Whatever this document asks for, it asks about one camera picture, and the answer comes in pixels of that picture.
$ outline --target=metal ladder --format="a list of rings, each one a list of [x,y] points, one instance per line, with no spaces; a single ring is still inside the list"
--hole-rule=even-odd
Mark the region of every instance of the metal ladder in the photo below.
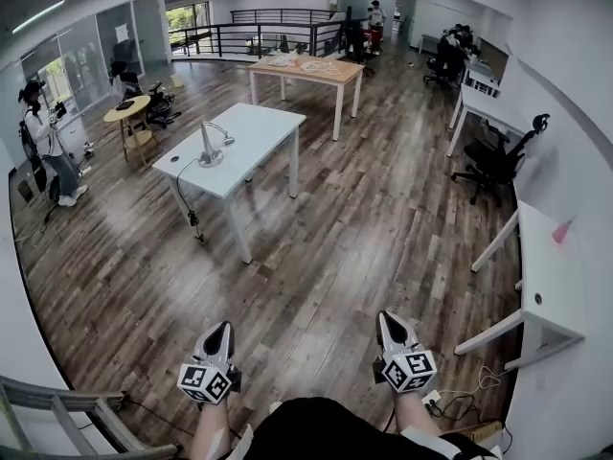
[[[158,460],[172,458],[178,452],[176,445],[148,448],[134,436],[117,417],[114,410],[119,410],[127,399],[123,392],[88,393],[74,390],[31,385],[15,379],[0,376],[0,406],[11,425],[21,450],[0,446],[0,460]],[[51,410],[57,421],[79,451],[80,456],[51,455],[33,451],[23,428],[15,416],[13,405],[30,409]],[[104,429],[115,439],[125,452],[98,454],[70,416],[70,412],[87,412],[100,420]]]

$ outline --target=power strip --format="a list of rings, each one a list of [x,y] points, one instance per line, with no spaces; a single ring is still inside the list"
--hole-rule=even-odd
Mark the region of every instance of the power strip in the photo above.
[[[421,399],[421,403],[423,405],[434,405],[441,399],[441,394],[436,390],[433,390],[428,395],[426,395],[423,399]]]

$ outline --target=black railing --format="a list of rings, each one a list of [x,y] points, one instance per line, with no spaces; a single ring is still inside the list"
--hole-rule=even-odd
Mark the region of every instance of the black railing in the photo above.
[[[169,31],[176,58],[261,58],[277,51],[301,50],[313,57],[326,57],[345,49],[348,21],[299,23],[233,23]]]
[[[267,23],[282,24],[318,24],[328,22],[337,11],[312,11],[308,9],[253,9],[252,11],[232,11],[232,22],[236,23]]]

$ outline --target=pink object on desk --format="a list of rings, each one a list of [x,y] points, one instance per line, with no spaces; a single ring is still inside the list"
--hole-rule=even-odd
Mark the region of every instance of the pink object on desk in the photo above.
[[[568,229],[570,228],[571,223],[573,222],[574,219],[575,217],[570,218],[568,221],[566,221],[565,223],[562,223],[561,225],[557,227],[556,230],[554,230],[552,237],[554,238],[554,241],[556,243],[564,242],[564,238],[566,237],[566,234],[568,233]]]

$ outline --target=round wooden table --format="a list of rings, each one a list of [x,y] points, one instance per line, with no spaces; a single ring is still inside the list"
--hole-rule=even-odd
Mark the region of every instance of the round wooden table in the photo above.
[[[151,139],[159,145],[157,138],[155,138],[153,131],[151,131],[151,126],[149,126],[147,122],[147,116],[145,114],[145,109],[151,102],[151,97],[137,96],[128,100],[133,101],[133,104],[128,109],[117,110],[116,108],[113,108],[104,115],[102,120],[105,123],[115,123],[119,121],[120,131],[122,133],[122,146],[124,148],[125,161],[127,162],[127,152],[129,150],[136,149],[138,150],[138,153],[141,156],[141,160],[143,161],[143,165],[145,166],[147,162],[145,161],[145,156],[143,155],[143,150],[141,149],[141,147]],[[128,119],[131,116],[136,115],[138,115],[138,117],[143,122],[143,125],[145,125],[145,127],[147,128],[145,131],[134,131],[134,129],[132,128]],[[127,130],[129,131],[127,138],[125,138],[124,136],[124,126],[126,126]]]

